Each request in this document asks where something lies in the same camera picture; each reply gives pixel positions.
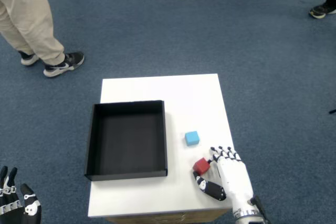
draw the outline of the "black sneaker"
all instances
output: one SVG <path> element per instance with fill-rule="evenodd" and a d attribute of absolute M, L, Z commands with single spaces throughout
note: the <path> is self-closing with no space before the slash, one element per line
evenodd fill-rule
<path fill-rule="evenodd" d="M 38 61 L 38 57 L 36 54 L 28 55 L 22 51 L 19 51 L 21 54 L 21 64 L 25 66 L 31 66 L 33 65 L 36 61 Z"/>
<path fill-rule="evenodd" d="M 84 61 L 84 54 L 82 52 L 72 52 L 70 54 L 65 54 L 65 59 L 62 63 L 51 66 L 46 65 L 43 71 L 46 77 L 55 77 L 66 71 L 75 70 Z"/>
<path fill-rule="evenodd" d="M 309 14 L 314 18 L 324 18 L 327 14 L 335 14 L 336 7 L 328 6 L 327 3 L 323 5 L 315 6 L 312 10 L 310 10 Z"/>

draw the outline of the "red cube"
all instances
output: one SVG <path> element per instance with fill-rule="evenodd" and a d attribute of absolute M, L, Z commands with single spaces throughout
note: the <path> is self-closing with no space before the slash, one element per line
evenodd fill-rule
<path fill-rule="evenodd" d="M 210 164 L 207 162 L 207 160 L 205 160 L 205 158 L 200 159 L 193 166 L 193 170 L 200 175 L 205 174 L 209 168 Z"/>

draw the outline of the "black box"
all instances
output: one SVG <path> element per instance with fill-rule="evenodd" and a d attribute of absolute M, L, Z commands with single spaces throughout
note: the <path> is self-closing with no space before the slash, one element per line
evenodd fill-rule
<path fill-rule="evenodd" d="M 89 180 L 167 174 L 163 101 L 93 105 L 85 173 Z"/>

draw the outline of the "white table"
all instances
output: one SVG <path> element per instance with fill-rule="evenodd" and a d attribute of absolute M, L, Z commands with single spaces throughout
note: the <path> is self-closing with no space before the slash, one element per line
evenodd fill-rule
<path fill-rule="evenodd" d="M 217 74 L 104 79 L 101 103 L 163 100 L 168 176 L 91 182 L 89 217 L 229 209 L 201 192 L 192 166 L 210 157 L 211 146 L 233 146 Z M 200 143 L 187 146 L 184 134 L 197 131 Z M 219 183 L 215 169 L 207 178 Z"/>

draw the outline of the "blue carpet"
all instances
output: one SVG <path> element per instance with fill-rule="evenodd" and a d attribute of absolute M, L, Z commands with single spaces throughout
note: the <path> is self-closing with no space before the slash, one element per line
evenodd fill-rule
<path fill-rule="evenodd" d="M 101 80 L 218 73 L 236 149 L 274 223 L 334 223 L 336 16 L 324 0 L 49 0 L 85 64 L 56 79 L 0 38 L 0 165 L 38 192 L 43 223 L 87 217 L 91 106 Z M 230 214 L 214 223 L 234 223 Z"/>

